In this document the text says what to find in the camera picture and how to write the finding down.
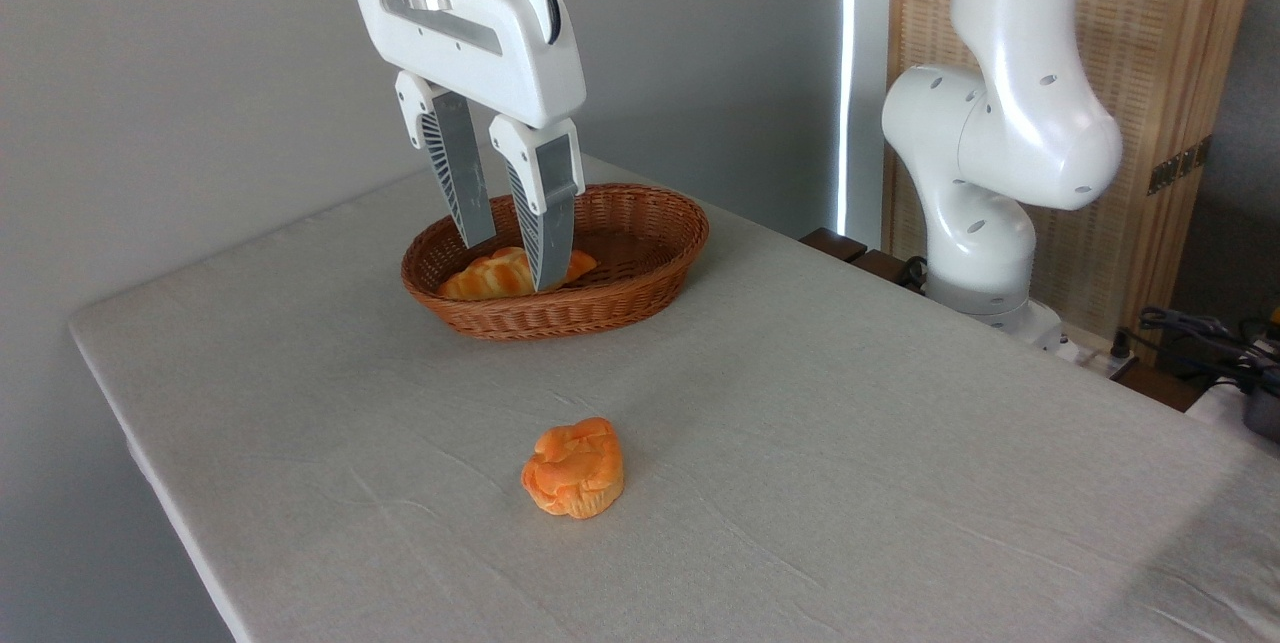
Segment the gripper finger white and grey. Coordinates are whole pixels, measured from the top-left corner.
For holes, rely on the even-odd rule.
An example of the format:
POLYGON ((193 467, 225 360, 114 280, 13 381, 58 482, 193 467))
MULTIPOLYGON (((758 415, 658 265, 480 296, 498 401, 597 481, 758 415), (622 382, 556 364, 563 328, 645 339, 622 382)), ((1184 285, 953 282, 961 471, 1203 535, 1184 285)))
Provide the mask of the gripper finger white and grey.
POLYGON ((411 72, 396 78, 411 145, 424 151, 466 247, 497 234, 468 101, 411 72))
POLYGON ((563 119, 534 129, 498 115, 489 134, 506 159, 534 288, 561 286, 573 252, 576 199, 585 191, 576 126, 563 119))

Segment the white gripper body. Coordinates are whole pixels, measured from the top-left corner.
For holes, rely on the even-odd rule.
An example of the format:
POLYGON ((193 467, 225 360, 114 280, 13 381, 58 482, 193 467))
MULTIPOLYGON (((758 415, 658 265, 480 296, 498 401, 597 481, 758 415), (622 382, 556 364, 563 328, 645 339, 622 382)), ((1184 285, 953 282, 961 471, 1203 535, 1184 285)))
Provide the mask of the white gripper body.
POLYGON ((375 50, 389 64, 531 128, 576 114, 586 88, 566 12, 550 33, 547 0, 451 0, 445 12, 404 0, 357 0, 375 50))

